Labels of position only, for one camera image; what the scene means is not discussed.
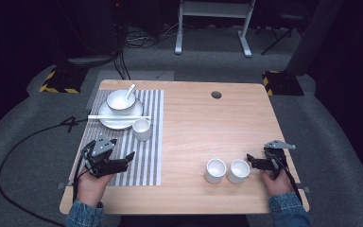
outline white cup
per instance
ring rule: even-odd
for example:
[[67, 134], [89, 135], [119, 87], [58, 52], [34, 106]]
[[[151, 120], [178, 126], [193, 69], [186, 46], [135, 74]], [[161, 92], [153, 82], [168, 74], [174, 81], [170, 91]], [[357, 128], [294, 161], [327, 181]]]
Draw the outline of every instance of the white cup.
[[220, 159], [211, 159], [205, 169], [205, 179], [209, 183], [220, 183], [226, 173], [226, 165]]
[[138, 119], [132, 124], [132, 131], [138, 141], [144, 142], [151, 137], [151, 123], [146, 119]]
[[249, 174], [249, 164], [244, 160], [236, 159], [232, 162], [227, 176], [231, 183], [243, 183]]

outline striped placemat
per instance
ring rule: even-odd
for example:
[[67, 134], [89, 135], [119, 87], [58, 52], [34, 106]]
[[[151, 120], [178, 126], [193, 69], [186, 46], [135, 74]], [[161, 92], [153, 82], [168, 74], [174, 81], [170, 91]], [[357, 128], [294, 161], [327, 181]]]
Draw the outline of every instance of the striped placemat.
[[[98, 114], [99, 107], [114, 90], [98, 90], [92, 115]], [[82, 138], [82, 148], [102, 133], [107, 139], [117, 139], [111, 159], [123, 159], [135, 151], [128, 171], [116, 174], [109, 186], [161, 185], [162, 134], [164, 118], [163, 90], [135, 90], [136, 97], [143, 103], [143, 115], [151, 116], [152, 136], [146, 142], [137, 141], [132, 129], [116, 131], [103, 126], [99, 120], [88, 120]]]

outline person's hand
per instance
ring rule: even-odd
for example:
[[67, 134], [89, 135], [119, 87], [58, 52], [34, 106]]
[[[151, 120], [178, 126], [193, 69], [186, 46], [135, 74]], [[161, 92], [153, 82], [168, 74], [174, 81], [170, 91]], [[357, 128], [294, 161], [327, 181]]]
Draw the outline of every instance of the person's hand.
[[114, 174], [96, 178], [90, 172], [82, 174], [78, 178], [78, 200], [87, 205], [96, 207], [101, 201], [108, 182]]
[[272, 180], [264, 170], [260, 170], [260, 174], [271, 197], [294, 191], [284, 169], [275, 180]]

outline sleeve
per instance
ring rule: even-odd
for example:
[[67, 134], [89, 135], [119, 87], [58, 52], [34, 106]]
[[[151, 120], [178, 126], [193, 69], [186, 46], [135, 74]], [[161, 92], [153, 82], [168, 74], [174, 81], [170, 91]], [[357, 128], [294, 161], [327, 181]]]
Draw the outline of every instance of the sleeve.
[[97, 207], [89, 206], [75, 200], [66, 217], [66, 227], [96, 227], [103, 219], [104, 206], [102, 202]]
[[270, 197], [269, 206], [274, 227], [311, 226], [309, 216], [294, 192]]

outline chopsticks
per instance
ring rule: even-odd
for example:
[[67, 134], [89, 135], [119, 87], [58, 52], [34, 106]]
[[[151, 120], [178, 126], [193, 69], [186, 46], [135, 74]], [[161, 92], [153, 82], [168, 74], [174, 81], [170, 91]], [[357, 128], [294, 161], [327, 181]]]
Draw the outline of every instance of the chopsticks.
[[150, 119], [151, 116], [119, 116], [119, 115], [88, 115], [88, 119], [104, 119], [104, 120], [138, 120]]

